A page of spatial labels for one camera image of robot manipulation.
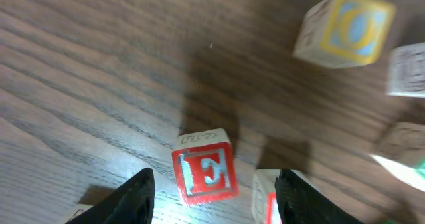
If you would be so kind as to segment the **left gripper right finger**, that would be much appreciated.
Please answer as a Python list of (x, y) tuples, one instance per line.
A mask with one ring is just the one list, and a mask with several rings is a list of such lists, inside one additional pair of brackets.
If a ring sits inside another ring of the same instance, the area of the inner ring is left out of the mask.
[(363, 224), (295, 171), (281, 169), (274, 187), (280, 218), (285, 224)]

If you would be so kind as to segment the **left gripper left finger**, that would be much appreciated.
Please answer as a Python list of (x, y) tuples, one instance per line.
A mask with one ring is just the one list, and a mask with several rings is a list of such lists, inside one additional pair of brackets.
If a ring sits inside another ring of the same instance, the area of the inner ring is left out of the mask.
[(153, 170), (144, 168), (107, 198), (69, 221), (70, 224), (151, 224), (155, 199)]

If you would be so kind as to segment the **red E block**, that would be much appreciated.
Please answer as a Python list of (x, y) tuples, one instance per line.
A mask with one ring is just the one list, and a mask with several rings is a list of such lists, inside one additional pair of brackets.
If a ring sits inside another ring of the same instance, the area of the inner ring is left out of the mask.
[(180, 135), (171, 155), (183, 205), (202, 205), (238, 196), (232, 144), (224, 129)]

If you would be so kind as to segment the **green N block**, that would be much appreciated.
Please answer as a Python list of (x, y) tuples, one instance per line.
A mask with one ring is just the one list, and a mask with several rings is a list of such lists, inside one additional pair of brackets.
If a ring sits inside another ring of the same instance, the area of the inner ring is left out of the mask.
[(370, 156), (395, 178), (424, 191), (424, 125), (395, 124), (377, 142)]

